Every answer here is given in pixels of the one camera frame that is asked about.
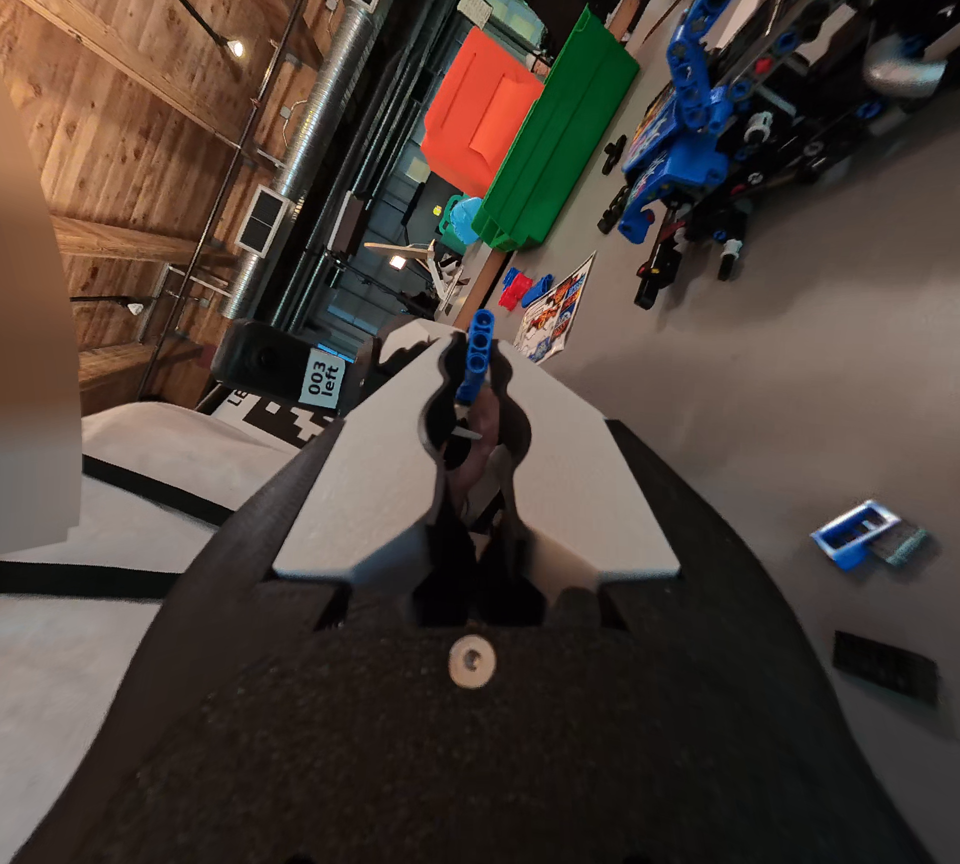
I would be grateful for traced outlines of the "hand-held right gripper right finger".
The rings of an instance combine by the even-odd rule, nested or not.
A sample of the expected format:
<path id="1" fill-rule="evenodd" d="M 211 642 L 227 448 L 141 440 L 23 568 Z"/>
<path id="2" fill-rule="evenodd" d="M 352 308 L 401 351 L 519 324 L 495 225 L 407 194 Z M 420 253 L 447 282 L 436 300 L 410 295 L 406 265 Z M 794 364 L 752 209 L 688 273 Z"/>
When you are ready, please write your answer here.
<path id="1" fill-rule="evenodd" d="M 514 465 L 512 501 L 530 580 L 673 578 L 680 562 L 605 416 L 511 345 L 506 397 L 530 438 Z"/>

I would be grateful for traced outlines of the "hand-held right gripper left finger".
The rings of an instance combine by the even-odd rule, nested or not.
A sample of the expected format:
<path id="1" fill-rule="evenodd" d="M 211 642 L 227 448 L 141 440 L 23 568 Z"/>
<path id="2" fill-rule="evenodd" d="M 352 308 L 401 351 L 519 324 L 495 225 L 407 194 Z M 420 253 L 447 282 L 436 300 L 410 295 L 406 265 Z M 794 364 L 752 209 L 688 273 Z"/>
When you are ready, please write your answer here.
<path id="1" fill-rule="evenodd" d="M 443 493 L 442 460 L 428 436 L 428 406 L 448 383 L 413 367 L 344 418 L 313 488 L 273 560 L 291 581 L 416 587 L 430 571 L 426 535 Z"/>

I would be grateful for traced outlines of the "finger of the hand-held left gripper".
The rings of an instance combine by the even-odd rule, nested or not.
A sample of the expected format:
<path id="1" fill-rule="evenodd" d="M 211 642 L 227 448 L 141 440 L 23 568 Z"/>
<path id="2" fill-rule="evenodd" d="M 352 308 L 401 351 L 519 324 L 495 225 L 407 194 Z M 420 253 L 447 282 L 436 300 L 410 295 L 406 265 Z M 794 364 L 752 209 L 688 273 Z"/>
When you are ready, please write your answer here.
<path id="1" fill-rule="evenodd" d="M 440 375 L 441 358 L 455 329 L 426 319 L 414 319 L 385 332 L 375 363 L 381 375 L 398 375 L 408 368 Z"/>

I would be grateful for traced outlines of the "blue lego beam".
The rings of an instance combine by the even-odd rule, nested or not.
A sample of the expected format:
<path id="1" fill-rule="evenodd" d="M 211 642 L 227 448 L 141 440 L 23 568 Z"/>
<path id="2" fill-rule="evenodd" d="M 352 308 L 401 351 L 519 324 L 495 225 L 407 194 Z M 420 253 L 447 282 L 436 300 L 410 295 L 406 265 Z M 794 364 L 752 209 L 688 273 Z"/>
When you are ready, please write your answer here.
<path id="1" fill-rule="evenodd" d="M 487 378 L 491 361 L 496 318 L 486 308 L 478 309 L 468 328 L 463 378 L 455 401 L 461 406 L 471 406 L 476 401 Z"/>

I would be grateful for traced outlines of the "grey studded lego plate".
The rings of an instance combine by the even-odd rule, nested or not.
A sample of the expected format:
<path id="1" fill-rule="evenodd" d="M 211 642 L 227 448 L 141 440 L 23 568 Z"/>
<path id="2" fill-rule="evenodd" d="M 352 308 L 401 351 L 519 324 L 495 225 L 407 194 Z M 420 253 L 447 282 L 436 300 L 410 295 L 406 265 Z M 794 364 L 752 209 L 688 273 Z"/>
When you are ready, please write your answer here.
<path id="1" fill-rule="evenodd" d="M 870 552 L 891 568 L 901 568 L 926 544 L 929 533 L 918 525 L 900 520 L 873 538 Z"/>

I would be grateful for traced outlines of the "black rectangular lego plate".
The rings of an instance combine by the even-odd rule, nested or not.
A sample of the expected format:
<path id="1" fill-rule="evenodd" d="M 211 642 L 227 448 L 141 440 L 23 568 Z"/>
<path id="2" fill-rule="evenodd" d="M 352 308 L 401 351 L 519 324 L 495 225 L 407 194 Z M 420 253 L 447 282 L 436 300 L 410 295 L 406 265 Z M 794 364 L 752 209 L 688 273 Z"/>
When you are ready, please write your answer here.
<path id="1" fill-rule="evenodd" d="M 939 668 L 924 655 L 846 631 L 835 631 L 831 661 L 836 670 L 847 676 L 934 709 L 939 706 Z"/>

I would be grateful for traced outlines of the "blue black lego vehicle model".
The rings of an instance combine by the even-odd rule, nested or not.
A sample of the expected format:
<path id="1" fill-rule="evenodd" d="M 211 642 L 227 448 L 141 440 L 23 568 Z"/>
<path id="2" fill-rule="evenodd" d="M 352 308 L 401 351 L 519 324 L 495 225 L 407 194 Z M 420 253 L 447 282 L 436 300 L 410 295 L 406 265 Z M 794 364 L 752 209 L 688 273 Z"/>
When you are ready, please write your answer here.
<path id="1" fill-rule="evenodd" d="M 816 183 L 958 90 L 958 0 L 692 0 L 665 63 L 621 164 L 618 233 L 642 245 L 665 209 L 637 270 L 644 310 L 692 244 L 720 245 L 717 278 L 731 278 L 754 199 Z"/>

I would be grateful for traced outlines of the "colourful sticker sheet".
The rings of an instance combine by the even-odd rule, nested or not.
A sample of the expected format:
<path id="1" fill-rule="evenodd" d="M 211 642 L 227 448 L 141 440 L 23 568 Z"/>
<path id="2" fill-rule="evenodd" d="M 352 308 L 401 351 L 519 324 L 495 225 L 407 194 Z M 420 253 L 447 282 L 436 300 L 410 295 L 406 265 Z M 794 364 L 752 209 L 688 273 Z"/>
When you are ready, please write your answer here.
<path id="1" fill-rule="evenodd" d="M 596 254 L 525 306 L 513 347 L 534 364 L 560 354 L 568 345 Z"/>

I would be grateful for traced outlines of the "orange plastic bin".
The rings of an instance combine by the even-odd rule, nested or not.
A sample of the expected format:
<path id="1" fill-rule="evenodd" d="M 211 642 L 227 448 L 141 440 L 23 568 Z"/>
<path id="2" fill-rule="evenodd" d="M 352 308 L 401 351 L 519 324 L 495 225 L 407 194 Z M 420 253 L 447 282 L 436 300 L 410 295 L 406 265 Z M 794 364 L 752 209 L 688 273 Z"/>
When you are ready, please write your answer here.
<path id="1" fill-rule="evenodd" d="M 465 37 L 424 118 L 433 173 L 468 197 L 492 185 L 544 82 L 478 27 Z"/>

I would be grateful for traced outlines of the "green plastic bin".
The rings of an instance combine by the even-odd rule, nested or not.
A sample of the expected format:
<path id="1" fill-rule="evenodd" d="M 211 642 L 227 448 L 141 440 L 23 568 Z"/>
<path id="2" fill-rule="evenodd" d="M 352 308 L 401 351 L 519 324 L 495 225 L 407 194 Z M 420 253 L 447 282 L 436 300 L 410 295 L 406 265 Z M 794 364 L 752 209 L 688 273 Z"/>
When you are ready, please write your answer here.
<path id="1" fill-rule="evenodd" d="M 474 216 L 505 253 L 541 245 L 640 72 L 584 7 Z"/>

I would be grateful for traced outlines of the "blue lego frame piece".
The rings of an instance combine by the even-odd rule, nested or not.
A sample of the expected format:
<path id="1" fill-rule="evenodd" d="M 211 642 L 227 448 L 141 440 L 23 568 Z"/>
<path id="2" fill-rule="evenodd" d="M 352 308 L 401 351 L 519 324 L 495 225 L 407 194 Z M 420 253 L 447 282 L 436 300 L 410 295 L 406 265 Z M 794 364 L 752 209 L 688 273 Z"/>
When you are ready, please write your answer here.
<path id="1" fill-rule="evenodd" d="M 902 518 L 875 500 L 868 499 L 810 534 L 811 540 L 843 571 L 861 564 L 869 546 L 902 523 Z"/>

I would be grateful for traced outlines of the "silver air duct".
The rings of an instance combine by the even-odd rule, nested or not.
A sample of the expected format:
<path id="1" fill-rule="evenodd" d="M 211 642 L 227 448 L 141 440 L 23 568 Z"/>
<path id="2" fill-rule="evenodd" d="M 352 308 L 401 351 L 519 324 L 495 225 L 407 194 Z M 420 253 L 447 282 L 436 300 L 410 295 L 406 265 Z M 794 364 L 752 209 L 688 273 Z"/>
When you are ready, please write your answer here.
<path id="1" fill-rule="evenodd" d="M 221 314 L 226 319 L 254 315 L 394 1 L 378 0 L 375 9 L 368 10 L 355 0 L 347 0 L 330 52 L 318 69 L 305 110 L 284 153 L 283 167 L 270 185 L 288 200 L 288 205 L 266 256 L 244 254 L 231 296 L 222 302 Z"/>

